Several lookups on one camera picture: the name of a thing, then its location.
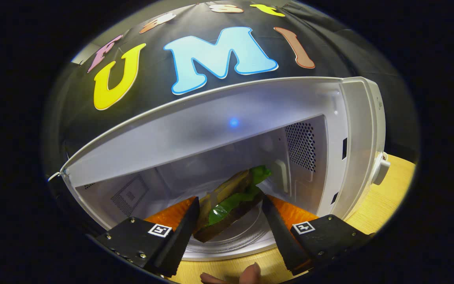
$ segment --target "black bracket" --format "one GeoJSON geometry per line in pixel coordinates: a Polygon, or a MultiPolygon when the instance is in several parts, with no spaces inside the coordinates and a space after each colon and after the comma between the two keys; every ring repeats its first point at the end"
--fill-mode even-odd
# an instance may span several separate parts
{"type": "Polygon", "coordinates": [[[118,256],[156,275],[176,275],[199,216],[196,197],[174,232],[171,227],[130,217],[96,239],[118,256]]]}
{"type": "Polygon", "coordinates": [[[126,261],[144,268],[171,236],[170,227],[132,217],[96,239],[126,261]]]}
{"type": "Polygon", "coordinates": [[[346,255],[371,239],[334,215],[294,224],[292,235],[306,250],[314,266],[322,266],[346,255]]]}

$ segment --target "letter m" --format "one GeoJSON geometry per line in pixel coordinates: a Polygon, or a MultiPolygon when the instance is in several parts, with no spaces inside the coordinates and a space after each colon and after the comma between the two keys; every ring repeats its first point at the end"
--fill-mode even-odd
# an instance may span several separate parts
{"type": "Polygon", "coordinates": [[[215,44],[195,36],[186,36],[165,45],[164,50],[171,50],[175,59],[177,81],[171,88],[173,94],[181,95],[206,84],[206,75],[197,73],[194,61],[219,79],[227,77],[232,52],[238,60],[234,67],[238,74],[276,70],[278,63],[267,57],[251,31],[249,27],[223,29],[215,44]]]}

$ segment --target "colorful foam letter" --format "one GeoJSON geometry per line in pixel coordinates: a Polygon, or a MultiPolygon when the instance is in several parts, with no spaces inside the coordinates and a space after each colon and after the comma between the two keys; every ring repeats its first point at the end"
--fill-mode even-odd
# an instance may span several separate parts
{"type": "Polygon", "coordinates": [[[302,68],[315,68],[315,63],[311,59],[309,59],[308,54],[297,39],[296,34],[280,27],[274,27],[274,30],[282,34],[289,43],[290,47],[292,47],[292,50],[295,53],[295,62],[297,63],[297,65],[301,66],[302,68]]]}
{"type": "Polygon", "coordinates": [[[143,28],[139,31],[139,33],[142,34],[145,31],[149,31],[149,30],[153,29],[154,27],[156,27],[157,25],[165,23],[174,17],[176,17],[176,15],[173,15],[173,13],[164,14],[164,15],[156,18],[155,20],[149,22],[148,24],[144,25],[143,28]]]}
{"type": "Polygon", "coordinates": [[[278,16],[278,17],[284,17],[285,16],[284,14],[281,14],[281,13],[278,13],[277,11],[275,11],[276,8],[267,7],[266,5],[263,5],[263,4],[254,4],[254,5],[250,5],[250,7],[256,7],[260,11],[263,11],[264,13],[267,13],[267,14],[270,14],[270,15],[274,15],[274,16],[278,16]]]}
{"type": "Polygon", "coordinates": [[[209,8],[212,11],[216,11],[217,13],[243,13],[244,12],[243,9],[240,9],[237,6],[229,5],[229,4],[211,5],[211,6],[209,6],[209,8]]]}
{"type": "Polygon", "coordinates": [[[165,45],[164,50],[171,50],[175,59],[177,81],[171,88],[173,94],[181,95],[206,84],[207,77],[197,73],[194,61],[219,79],[227,77],[231,52],[238,60],[234,67],[238,74],[276,70],[278,63],[267,57],[251,31],[249,27],[225,28],[214,45],[194,36],[179,38],[165,45]]]}
{"type": "Polygon", "coordinates": [[[101,63],[101,61],[104,59],[104,54],[108,53],[112,49],[113,45],[115,44],[115,41],[117,41],[121,38],[122,38],[122,35],[117,36],[116,38],[110,40],[109,43],[107,43],[104,47],[101,47],[101,49],[99,49],[96,52],[96,57],[94,57],[94,61],[92,61],[92,65],[90,66],[89,70],[87,70],[87,73],[90,72],[99,63],[101,63]]]}
{"type": "Polygon", "coordinates": [[[138,75],[139,52],[145,46],[146,43],[142,43],[121,56],[121,59],[125,59],[124,76],[115,88],[108,90],[108,78],[110,77],[110,70],[115,65],[115,61],[110,62],[96,74],[94,77],[95,108],[106,110],[118,102],[129,91],[138,75]]]}

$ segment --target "yellow letter u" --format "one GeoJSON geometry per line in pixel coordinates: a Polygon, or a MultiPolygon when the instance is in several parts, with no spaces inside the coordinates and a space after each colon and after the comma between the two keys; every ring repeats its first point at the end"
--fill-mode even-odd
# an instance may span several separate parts
{"type": "Polygon", "coordinates": [[[110,62],[103,69],[101,69],[94,77],[94,106],[98,110],[106,110],[113,104],[118,102],[131,88],[138,75],[139,66],[139,52],[146,43],[142,43],[133,47],[128,52],[121,56],[125,59],[124,76],[120,83],[111,90],[108,89],[108,78],[110,77],[110,70],[115,66],[115,61],[110,62]]]}

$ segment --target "blue light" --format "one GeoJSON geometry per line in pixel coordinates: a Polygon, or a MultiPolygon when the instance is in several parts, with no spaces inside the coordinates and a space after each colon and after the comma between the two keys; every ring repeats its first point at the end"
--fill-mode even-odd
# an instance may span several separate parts
{"type": "Polygon", "coordinates": [[[232,118],[229,121],[229,124],[231,125],[232,128],[238,127],[239,121],[236,118],[232,118]]]}

